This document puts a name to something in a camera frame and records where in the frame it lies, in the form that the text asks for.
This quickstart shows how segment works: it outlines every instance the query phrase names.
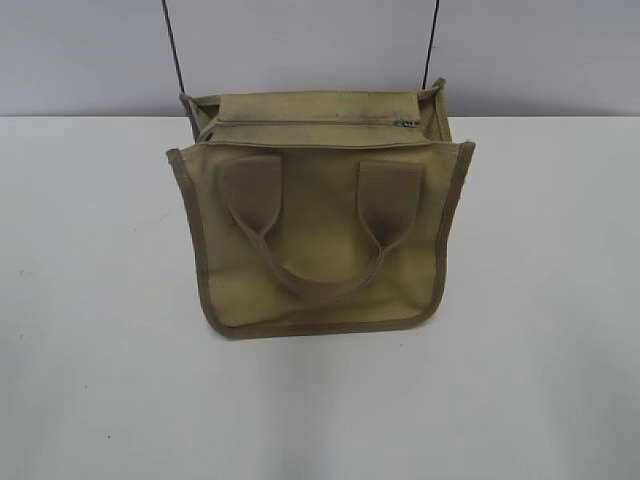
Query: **bag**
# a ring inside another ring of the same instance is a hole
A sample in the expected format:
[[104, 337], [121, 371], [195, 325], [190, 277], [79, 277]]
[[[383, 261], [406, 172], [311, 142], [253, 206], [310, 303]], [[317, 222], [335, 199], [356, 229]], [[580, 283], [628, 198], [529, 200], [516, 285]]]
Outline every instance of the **bag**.
[[435, 312], [474, 149], [452, 143], [444, 80], [419, 92], [181, 100], [196, 143], [168, 157], [213, 328], [396, 330]]

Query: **shoulder strap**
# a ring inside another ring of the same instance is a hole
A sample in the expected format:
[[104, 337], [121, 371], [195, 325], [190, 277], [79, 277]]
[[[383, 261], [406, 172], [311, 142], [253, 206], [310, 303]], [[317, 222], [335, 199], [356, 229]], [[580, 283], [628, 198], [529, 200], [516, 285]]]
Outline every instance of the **shoulder strap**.
[[[424, 66], [424, 76], [422, 77], [422, 90], [427, 86], [427, 75], [429, 74], [429, 62], [431, 62], [431, 50], [433, 49], [433, 37], [436, 33], [436, 22], [438, 21], [438, 12], [440, 11], [440, 0], [435, 0], [433, 10], [433, 22], [431, 24], [431, 35], [429, 36], [429, 47], [427, 48], [427, 59]], [[176, 67], [176, 76], [178, 77], [178, 85], [180, 92], [184, 93], [184, 82], [182, 81], [182, 71], [180, 70], [180, 62], [178, 61], [178, 53], [176, 51], [176, 42], [173, 38], [173, 29], [171, 28], [171, 20], [169, 19], [169, 9], [167, 8], [167, 0], [162, 0], [162, 10], [164, 11], [164, 19], [167, 23], [167, 34], [169, 35], [169, 43], [171, 44], [171, 53], [173, 54], [173, 64]]]

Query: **bag strap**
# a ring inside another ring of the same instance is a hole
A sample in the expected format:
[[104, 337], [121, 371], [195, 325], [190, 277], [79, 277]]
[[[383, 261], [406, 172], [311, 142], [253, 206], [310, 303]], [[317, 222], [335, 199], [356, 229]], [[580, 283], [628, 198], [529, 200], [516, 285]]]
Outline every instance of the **bag strap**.
[[254, 155], [222, 164], [221, 191], [234, 220], [275, 277], [307, 300], [354, 293], [380, 271], [386, 254], [398, 246], [413, 226], [422, 164], [361, 161], [357, 208], [361, 226], [375, 252], [354, 278], [318, 282], [296, 275], [281, 265], [266, 240], [280, 215], [282, 161], [279, 155]]
[[[176, 68], [176, 76], [178, 77], [178, 86], [180, 93], [184, 95], [184, 82], [182, 81], [182, 71], [180, 70], [180, 62], [178, 61], [178, 53], [176, 51], [176, 42], [173, 38], [173, 29], [171, 28], [171, 20], [169, 18], [169, 8], [167, 0], [162, 0], [162, 10], [164, 12], [164, 20], [167, 24], [167, 34], [169, 35], [169, 43], [171, 44], [171, 53], [173, 54], [173, 64]], [[440, 0], [436, 0], [433, 10], [433, 22], [431, 23], [431, 34], [429, 35], [429, 47], [427, 48], [427, 58], [424, 66], [424, 76], [422, 77], [422, 90], [427, 87], [427, 75], [429, 74], [429, 63], [431, 62], [431, 50], [433, 49], [433, 38], [436, 33], [436, 23], [438, 21], [438, 12], [440, 11]]]
[[171, 20], [169, 19], [169, 8], [167, 0], [162, 0], [162, 11], [164, 12], [164, 20], [167, 23], [167, 34], [169, 35], [169, 43], [171, 44], [171, 53], [173, 54], [173, 65], [176, 67], [176, 76], [178, 77], [178, 86], [180, 93], [184, 94], [184, 82], [182, 81], [182, 71], [180, 70], [180, 62], [178, 61], [178, 52], [176, 51], [176, 41], [173, 38], [173, 29], [171, 28]]

